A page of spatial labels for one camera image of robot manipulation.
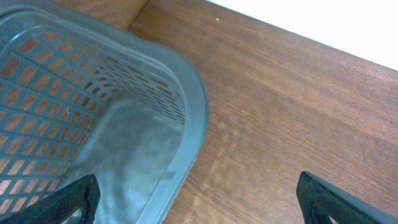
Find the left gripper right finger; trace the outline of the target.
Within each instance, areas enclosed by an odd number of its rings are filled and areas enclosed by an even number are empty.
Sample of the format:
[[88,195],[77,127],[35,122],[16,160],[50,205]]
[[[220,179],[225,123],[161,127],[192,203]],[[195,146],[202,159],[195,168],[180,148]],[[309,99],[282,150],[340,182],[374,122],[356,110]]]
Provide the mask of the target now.
[[296,194],[305,224],[397,223],[397,218],[303,171]]

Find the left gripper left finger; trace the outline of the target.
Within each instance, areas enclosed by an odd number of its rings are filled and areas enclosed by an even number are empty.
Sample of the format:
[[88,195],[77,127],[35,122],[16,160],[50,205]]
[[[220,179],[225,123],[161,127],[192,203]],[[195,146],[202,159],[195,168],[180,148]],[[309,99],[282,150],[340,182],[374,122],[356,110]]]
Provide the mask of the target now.
[[93,174],[70,183],[39,202],[1,220],[8,223],[93,223],[100,200],[100,188]]

